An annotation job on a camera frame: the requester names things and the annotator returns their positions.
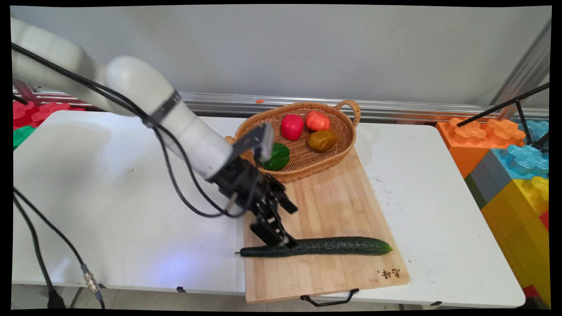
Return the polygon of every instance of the wooden cutting board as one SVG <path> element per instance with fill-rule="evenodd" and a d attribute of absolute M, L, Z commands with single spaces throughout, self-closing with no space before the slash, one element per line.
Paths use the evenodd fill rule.
<path fill-rule="evenodd" d="M 302 255 L 245 258 L 248 303 L 287 300 L 406 284 L 406 271 L 384 215 L 355 149 L 337 165 L 283 183 L 298 212 L 279 209 L 282 223 L 295 239 L 364 236 L 384 240 L 393 251 L 383 256 Z M 250 230 L 254 215 L 244 218 L 244 247 L 263 246 Z"/>

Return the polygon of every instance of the building block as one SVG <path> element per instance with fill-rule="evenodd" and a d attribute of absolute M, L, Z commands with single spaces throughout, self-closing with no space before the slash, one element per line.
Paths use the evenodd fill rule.
<path fill-rule="evenodd" d="M 549 210 L 549 180 L 533 177 L 531 180 L 514 179 L 513 182 L 523 193 L 537 216 Z"/>
<path fill-rule="evenodd" d="M 525 297 L 540 297 L 537 289 L 532 285 L 524 288 L 523 293 L 525 294 Z"/>
<path fill-rule="evenodd" d="M 33 133 L 35 129 L 31 126 L 20 127 L 13 131 L 13 150 L 16 150 L 24 140 Z"/>
<path fill-rule="evenodd" d="M 521 288 L 528 287 L 532 285 L 531 279 L 525 273 L 525 269 L 519 262 L 519 259 L 517 259 L 515 252 L 513 251 L 513 249 L 511 249 L 511 246 L 508 244 L 507 238 L 501 232 L 501 224 L 496 220 L 494 216 L 492 216 L 493 212 L 494 208 L 493 206 L 490 206 L 490 204 L 486 205 L 482 209 L 482 215 L 484 216 L 486 223 L 488 223 L 488 226 L 490 227 L 490 230 L 492 231 L 492 234 L 494 235 L 498 246 L 504 253 L 505 260 L 509 264 L 511 271 L 513 271 L 513 275 L 515 275 L 515 278 L 519 282 Z"/>
<path fill-rule="evenodd" d="M 546 211 L 544 214 L 541 215 L 541 217 L 539 217 L 542 224 L 546 227 L 547 231 L 549 230 L 549 211 Z"/>
<path fill-rule="evenodd" d="M 501 223 L 501 232 L 506 238 L 513 236 L 525 225 L 538 219 L 533 206 L 519 189 L 515 180 L 510 181 L 492 201 L 486 204 L 486 206 L 488 205 L 494 209 L 492 216 L 498 223 Z"/>
<path fill-rule="evenodd" d="M 478 208 L 482 210 L 482 208 L 488 203 L 488 201 L 486 201 L 486 199 L 482 196 L 482 193 L 478 189 L 478 186 L 476 185 L 476 183 L 474 183 L 472 174 L 467 175 L 464 179 L 464 182 L 466 183 L 468 190 L 472 194 L 472 197 L 476 201 Z"/>
<path fill-rule="evenodd" d="M 484 205 L 511 181 L 509 173 L 492 150 L 484 155 L 470 176 L 485 201 Z"/>
<path fill-rule="evenodd" d="M 31 126 L 37 128 L 41 125 L 42 122 L 45 121 L 49 115 L 53 114 L 56 111 L 60 110 L 70 110 L 71 106 L 68 103 L 48 103 L 39 107 L 39 111 L 34 113 L 31 116 L 31 120 L 33 121 Z"/>
<path fill-rule="evenodd" d="M 549 232 L 541 220 L 536 218 L 507 242 L 542 300 L 551 307 Z"/>
<path fill-rule="evenodd" d="M 512 179 L 531 179 L 536 175 L 546 178 L 549 161 L 542 152 L 531 146 L 509 146 L 507 149 L 493 149 Z"/>
<path fill-rule="evenodd" d="M 17 101 L 12 102 L 13 108 L 13 130 L 18 128 L 31 125 L 31 116 L 33 113 L 39 111 L 39 107 L 33 102 L 28 102 L 28 104 L 19 103 Z"/>
<path fill-rule="evenodd" d="M 510 145 L 507 149 L 492 148 L 470 173 L 477 187 L 477 190 L 471 189 L 471 193 L 475 196 L 474 192 L 479 192 L 485 205 L 512 179 L 532 179 L 537 175 L 547 178 L 548 174 L 549 160 L 534 147 Z"/>
<path fill-rule="evenodd" d="M 525 133 L 510 120 L 490 119 L 485 124 L 473 121 L 457 127 L 462 121 L 452 118 L 449 122 L 438 122 L 436 128 L 463 178 L 466 178 L 490 148 L 524 145 Z"/>
<path fill-rule="evenodd" d="M 518 124 L 519 125 L 519 130 L 525 132 L 525 129 L 523 128 L 522 124 Z M 531 135 L 531 138 L 533 139 L 533 141 L 537 141 L 539 140 L 541 137 L 543 137 L 546 132 L 549 131 L 549 122 L 548 121 L 527 121 L 527 128 L 529 129 L 529 134 Z M 549 147 L 549 142 L 545 143 L 545 147 L 548 148 Z"/>

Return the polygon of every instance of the white table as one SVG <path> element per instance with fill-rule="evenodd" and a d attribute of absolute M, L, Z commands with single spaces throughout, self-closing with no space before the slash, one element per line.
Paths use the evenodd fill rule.
<path fill-rule="evenodd" d="M 244 119 L 203 120 L 222 136 L 233 136 Z M 355 149 L 411 281 L 360 291 L 354 301 L 524 304 L 523 291 L 436 129 L 361 123 Z M 186 198 L 211 213 L 185 164 L 170 158 Z M 99 283 L 244 294 L 243 259 L 234 255 L 243 246 L 242 220 L 207 219 L 187 209 L 172 187 L 156 137 L 138 118 L 55 112 L 13 159 L 14 185 L 72 241 Z M 214 185 L 200 183 L 219 205 L 226 204 Z M 84 286 L 66 244 L 31 210 L 28 214 L 53 283 Z M 15 206 L 12 283 L 44 284 L 29 230 Z"/>

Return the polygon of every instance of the black handle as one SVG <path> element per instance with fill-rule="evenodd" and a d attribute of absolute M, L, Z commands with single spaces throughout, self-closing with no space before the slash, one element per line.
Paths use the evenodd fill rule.
<path fill-rule="evenodd" d="M 302 295 L 302 296 L 301 296 L 301 300 L 303 300 L 303 301 L 308 301 L 308 302 L 310 302 L 311 304 L 313 304 L 313 305 L 316 306 L 316 307 L 331 306 L 331 305 L 345 304 L 345 303 L 349 302 L 349 301 L 351 300 L 351 298 L 353 297 L 353 295 L 354 295 L 355 293 L 357 293 L 357 292 L 359 292 L 359 289 L 358 289 L 358 288 L 354 288 L 353 290 L 350 291 L 349 296 L 348 296 L 345 300 L 343 300 L 343 301 L 335 301 L 335 302 L 327 302 L 327 303 L 318 304 L 318 303 L 316 303 L 315 301 L 313 301 L 313 300 L 310 298 L 309 295 Z"/>

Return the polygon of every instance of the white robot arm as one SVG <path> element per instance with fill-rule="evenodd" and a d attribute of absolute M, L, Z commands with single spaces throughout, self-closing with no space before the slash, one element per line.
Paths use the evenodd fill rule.
<path fill-rule="evenodd" d="M 174 135 L 195 172 L 206 181 L 216 183 L 219 191 L 230 197 L 232 202 L 256 215 L 251 229 L 267 245 L 292 247 L 296 244 L 283 229 L 277 213 L 278 204 L 290 213 L 297 210 L 285 195 L 284 186 L 273 177 L 263 176 L 250 163 L 239 158 L 244 150 L 252 148 L 260 161 L 269 159 L 273 144 L 273 130 L 269 124 L 250 132 L 245 136 L 245 142 L 231 146 L 191 112 L 171 84 L 148 63 L 135 57 L 121 56 L 103 67 L 77 44 L 14 18 L 10 20 L 14 79 L 64 91 L 109 112 L 134 115 L 98 92 L 32 58 L 31 52 L 71 73 L 121 93 Z M 165 146 L 183 159 L 176 143 L 167 135 L 162 136 Z"/>

